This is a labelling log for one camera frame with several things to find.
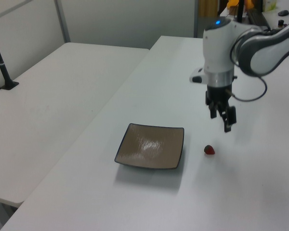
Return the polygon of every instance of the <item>orange object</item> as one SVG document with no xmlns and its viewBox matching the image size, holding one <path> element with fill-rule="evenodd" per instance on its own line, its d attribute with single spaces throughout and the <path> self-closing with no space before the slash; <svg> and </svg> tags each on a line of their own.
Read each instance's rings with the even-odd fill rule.
<svg viewBox="0 0 289 231">
<path fill-rule="evenodd" d="M 227 9 L 230 9 L 230 7 L 236 7 L 239 4 L 239 0 L 229 0 L 227 3 Z M 244 0 L 244 5 L 246 9 L 252 9 L 254 8 L 254 4 L 252 3 L 252 0 Z"/>
</svg>

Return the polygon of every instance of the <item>robotic arm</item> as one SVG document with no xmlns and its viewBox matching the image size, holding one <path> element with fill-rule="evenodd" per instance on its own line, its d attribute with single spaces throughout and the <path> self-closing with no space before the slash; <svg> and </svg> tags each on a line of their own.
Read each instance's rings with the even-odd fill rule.
<svg viewBox="0 0 289 231">
<path fill-rule="evenodd" d="M 228 103 L 229 98 L 234 96 L 235 65 L 246 75 L 258 77 L 264 82 L 262 76 L 274 71 L 289 55 L 289 25 L 269 35 L 258 26 L 220 19 L 204 31 L 203 54 L 204 67 L 196 69 L 190 81 L 207 85 L 206 104 L 210 116 L 215 118 L 218 111 L 224 121 L 224 131 L 229 132 L 236 123 L 236 109 Z"/>
</svg>

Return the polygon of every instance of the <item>brown ceramic plate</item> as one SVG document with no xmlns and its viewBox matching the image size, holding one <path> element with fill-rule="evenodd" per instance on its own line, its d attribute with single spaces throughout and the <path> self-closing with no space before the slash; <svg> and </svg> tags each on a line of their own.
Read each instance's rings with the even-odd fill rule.
<svg viewBox="0 0 289 231">
<path fill-rule="evenodd" d="M 184 128 L 129 124 L 115 162 L 151 169 L 175 169 L 182 155 Z"/>
</svg>

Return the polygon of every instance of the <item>strawberry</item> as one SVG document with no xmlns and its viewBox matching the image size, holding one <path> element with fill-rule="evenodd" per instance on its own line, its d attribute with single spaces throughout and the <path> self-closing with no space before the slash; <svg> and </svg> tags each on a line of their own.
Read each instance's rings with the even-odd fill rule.
<svg viewBox="0 0 289 231">
<path fill-rule="evenodd" d="M 213 149 L 213 147 L 211 145 L 207 145 L 205 148 L 204 148 L 204 152 L 208 155 L 214 155 L 215 154 L 215 151 Z"/>
</svg>

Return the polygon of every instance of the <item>white table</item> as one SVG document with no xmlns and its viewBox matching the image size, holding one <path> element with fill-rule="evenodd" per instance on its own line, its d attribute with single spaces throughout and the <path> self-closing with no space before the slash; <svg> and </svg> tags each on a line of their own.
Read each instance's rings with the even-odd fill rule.
<svg viewBox="0 0 289 231">
<path fill-rule="evenodd" d="M 0 202 L 27 199 L 147 53 L 67 43 L 0 90 Z"/>
<path fill-rule="evenodd" d="M 284 20 L 285 24 L 289 23 L 289 15 L 284 16 L 284 17 L 278 16 L 278 12 L 280 12 L 282 10 L 288 10 L 289 11 L 289 0 L 278 0 L 275 10 L 263 12 L 263 15 L 264 15 L 265 19 L 267 20 L 271 29 L 278 28 L 277 25 L 278 25 L 278 21 L 280 19 Z M 229 10 L 227 9 L 227 7 L 223 10 L 223 12 L 220 14 L 220 16 L 223 16 L 223 17 L 227 16 L 228 18 L 233 19 L 233 15 L 229 15 Z"/>
<path fill-rule="evenodd" d="M 261 100 L 230 100 L 229 133 L 189 83 L 203 63 L 201 39 L 161 37 L 2 231 L 289 231 L 289 58 Z M 263 90 L 236 73 L 237 96 Z M 184 127 L 178 169 L 115 163 L 129 123 Z"/>
</svg>

